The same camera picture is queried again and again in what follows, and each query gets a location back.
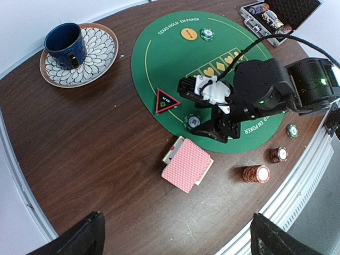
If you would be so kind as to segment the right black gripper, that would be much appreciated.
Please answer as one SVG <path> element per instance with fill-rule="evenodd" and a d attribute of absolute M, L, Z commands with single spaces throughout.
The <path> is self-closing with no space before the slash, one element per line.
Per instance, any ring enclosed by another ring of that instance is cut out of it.
<path fill-rule="evenodd" d="M 227 143 L 229 138 L 239 139 L 241 123 L 255 118 L 255 107 L 245 102 L 229 104 L 226 114 L 219 106 L 212 106 L 210 119 L 194 127 L 190 133 Z"/>

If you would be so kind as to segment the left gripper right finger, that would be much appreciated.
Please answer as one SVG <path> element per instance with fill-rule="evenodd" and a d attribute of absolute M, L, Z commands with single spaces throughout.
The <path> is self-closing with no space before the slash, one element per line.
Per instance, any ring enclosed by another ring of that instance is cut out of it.
<path fill-rule="evenodd" d="M 250 232 L 251 254 L 319 254 L 260 213 L 253 215 Z"/>

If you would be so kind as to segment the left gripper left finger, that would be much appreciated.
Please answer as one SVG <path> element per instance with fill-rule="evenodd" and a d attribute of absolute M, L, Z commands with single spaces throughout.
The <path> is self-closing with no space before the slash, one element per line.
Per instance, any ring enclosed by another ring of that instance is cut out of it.
<path fill-rule="evenodd" d="M 30 254 L 103 254 L 104 244 L 104 214 L 94 211 L 57 239 Z"/>

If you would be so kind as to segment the green 20 chip stack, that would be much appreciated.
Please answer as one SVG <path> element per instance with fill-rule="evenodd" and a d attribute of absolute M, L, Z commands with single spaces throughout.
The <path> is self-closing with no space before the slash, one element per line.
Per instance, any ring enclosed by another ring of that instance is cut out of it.
<path fill-rule="evenodd" d="M 298 129 L 297 129 L 296 125 L 294 125 L 294 124 L 288 125 L 286 127 L 286 132 L 287 132 L 287 135 L 290 138 L 297 138 L 298 137 Z"/>

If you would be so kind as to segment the orange big blind button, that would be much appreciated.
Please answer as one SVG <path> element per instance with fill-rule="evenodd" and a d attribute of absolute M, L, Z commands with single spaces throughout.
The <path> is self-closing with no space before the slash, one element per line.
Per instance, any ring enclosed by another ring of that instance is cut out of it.
<path fill-rule="evenodd" d="M 198 34 L 191 28 L 184 28 L 181 30 L 181 36 L 187 41 L 195 41 L 198 38 Z"/>

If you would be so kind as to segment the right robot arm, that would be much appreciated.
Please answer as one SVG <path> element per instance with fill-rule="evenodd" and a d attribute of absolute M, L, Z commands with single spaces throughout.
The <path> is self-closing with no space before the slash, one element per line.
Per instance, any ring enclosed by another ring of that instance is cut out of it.
<path fill-rule="evenodd" d="M 241 136 L 242 122 L 292 110 L 300 116 L 321 113 L 339 100 L 339 82 L 327 59 L 305 58 L 284 66 L 272 58 L 240 63 L 232 83 L 216 81 L 223 96 L 212 106 L 210 120 L 194 127 L 194 135 L 227 143 Z"/>

